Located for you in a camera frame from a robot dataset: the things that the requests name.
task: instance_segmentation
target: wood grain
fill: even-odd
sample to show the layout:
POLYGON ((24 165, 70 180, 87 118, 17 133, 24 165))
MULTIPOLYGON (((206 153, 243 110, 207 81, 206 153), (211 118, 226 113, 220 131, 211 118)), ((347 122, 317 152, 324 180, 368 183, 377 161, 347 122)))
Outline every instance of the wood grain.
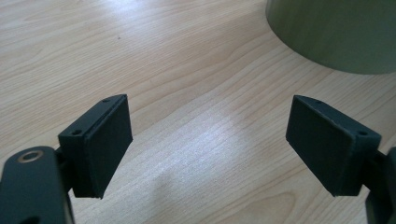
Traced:
POLYGON ((308 61, 265 0, 0 2, 0 162, 127 93, 134 142, 77 223, 364 223, 367 189, 333 198, 285 139, 292 95, 396 146, 396 74, 308 61))

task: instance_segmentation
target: green cylindrical object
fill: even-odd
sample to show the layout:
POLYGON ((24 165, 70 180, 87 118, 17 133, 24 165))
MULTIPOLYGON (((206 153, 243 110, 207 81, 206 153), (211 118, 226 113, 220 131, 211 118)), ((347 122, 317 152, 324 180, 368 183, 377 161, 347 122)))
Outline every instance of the green cylindrical object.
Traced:
POLYGON ((268 0, 276 35, 306 58, 358 74, 396 71, 396 0, 268 0))

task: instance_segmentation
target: rectangular black block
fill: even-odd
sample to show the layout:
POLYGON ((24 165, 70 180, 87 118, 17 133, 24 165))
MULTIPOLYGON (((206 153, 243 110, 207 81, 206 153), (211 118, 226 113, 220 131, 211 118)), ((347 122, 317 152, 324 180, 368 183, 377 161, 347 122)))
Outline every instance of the rectangular black block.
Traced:
POLYGON ((381 136, 316 99, 294 96, 286 138, 333 196, 356 196, 381 136))
POLYGON ((72 184, 76 197, 103 198, 132 141, 126 95, 106 98, 61 132, 62 152, 77 175, 72 184))

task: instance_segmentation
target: table surface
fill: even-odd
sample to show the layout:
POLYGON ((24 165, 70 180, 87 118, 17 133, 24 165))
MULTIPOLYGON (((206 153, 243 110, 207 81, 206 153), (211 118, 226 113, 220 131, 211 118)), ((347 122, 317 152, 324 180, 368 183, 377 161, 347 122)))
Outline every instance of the table surface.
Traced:
POLYGON ((364 223, 285 139, 294 94, 396 145, 396 74, 313 63, 283 44, 265 0, 2 1, 0 163, 126 93, 134 141, 105 198, 72 197, 77 223, 364 223))

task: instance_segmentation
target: black mount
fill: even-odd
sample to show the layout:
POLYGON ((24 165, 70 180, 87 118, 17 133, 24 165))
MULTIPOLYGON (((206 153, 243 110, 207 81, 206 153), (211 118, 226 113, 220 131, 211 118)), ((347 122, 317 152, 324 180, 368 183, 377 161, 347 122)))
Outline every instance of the black mount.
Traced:
POLYGON ((381 135, 316 99, 295 95, 286 139, 332 196, 365 185, 370 224, 396 223, 396 147, 378 151, 381 135))
POLYGON ((126 95, 106 98, 59 134, 61 147, 10 157, 0 185, 0 223, 75 223, 68 191, 103 198, 133 141, 126 95))

